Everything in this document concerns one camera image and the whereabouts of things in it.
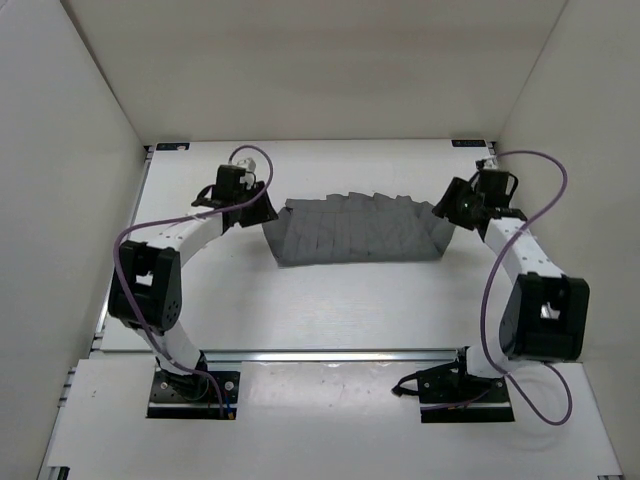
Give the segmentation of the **grey pleated skirt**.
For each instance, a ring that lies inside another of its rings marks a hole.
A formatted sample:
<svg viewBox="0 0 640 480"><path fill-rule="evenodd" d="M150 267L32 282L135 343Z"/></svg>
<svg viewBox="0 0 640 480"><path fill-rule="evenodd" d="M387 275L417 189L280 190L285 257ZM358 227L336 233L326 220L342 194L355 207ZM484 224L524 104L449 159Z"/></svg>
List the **grey pleated skirt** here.
<svg viewBox="0 0 640 480"><path fill-rule="evenodd" d="M432 209L429 202L381 193L288 199L263 232L281 267L438 261L455 227Z"/></svg>

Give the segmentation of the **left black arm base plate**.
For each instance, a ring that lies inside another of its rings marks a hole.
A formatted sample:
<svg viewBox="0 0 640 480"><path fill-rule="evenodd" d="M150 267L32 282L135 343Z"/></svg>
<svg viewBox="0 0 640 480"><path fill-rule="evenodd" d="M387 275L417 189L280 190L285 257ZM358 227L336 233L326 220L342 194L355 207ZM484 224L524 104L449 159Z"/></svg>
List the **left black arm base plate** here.
<svg viewBox="0 0 640 480"><path fill-rule="evenodd" d="M221 396L208 379L197 375L181 377L157 368L146 416L149 419L235 420L241 372L220 370L210 371L210 374L215 378Z"/></svg>

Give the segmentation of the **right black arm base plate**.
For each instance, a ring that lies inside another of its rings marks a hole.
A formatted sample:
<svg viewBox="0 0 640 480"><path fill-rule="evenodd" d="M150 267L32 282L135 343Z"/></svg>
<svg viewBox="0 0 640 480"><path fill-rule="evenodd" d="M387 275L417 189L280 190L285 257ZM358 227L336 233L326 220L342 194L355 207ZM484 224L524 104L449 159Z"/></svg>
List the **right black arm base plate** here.
<svg viewBox="0 0 640 480"><path fill-rule="evenodd" d="M481 424L515 421L506 382L461 375L457 370L431 373L417 381L423 424Z"/></svg>

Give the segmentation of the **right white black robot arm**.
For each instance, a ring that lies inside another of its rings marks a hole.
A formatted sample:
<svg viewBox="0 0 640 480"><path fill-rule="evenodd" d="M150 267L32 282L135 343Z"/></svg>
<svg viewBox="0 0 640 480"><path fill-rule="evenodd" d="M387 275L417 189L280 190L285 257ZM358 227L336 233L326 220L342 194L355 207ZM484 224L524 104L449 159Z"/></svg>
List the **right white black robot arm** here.
<svg viewBox="0 0 640 480"><path fill-rule="evenodd" d="M530 231L531 219L512 207L518 178L480 165L468 180L449 184L434 214L475 231L496 255L490 274L511 282L498 332L460 349L454 361L419 370L393 387L429 410L507 402L506 377L522 366L573 361L581 353L590 295L588 283L554 264Z"/></svg>

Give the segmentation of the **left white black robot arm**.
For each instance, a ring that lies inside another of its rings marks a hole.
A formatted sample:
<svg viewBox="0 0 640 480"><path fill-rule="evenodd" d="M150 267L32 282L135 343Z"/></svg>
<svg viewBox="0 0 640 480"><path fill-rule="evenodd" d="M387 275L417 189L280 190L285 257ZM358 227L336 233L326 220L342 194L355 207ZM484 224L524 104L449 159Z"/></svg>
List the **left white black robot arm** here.
<svg viewBox="0 0 640 480"><path fill-rule="evenodd" d="M124 241L117 249L119 266L114 269L108 313L146 341L161 381L189 403L221 392L205 354L179 322L182 268L234 226L278 218L255 169L251 158L219 166L215 183L197 194L185 220L148 240Z"/></svg>

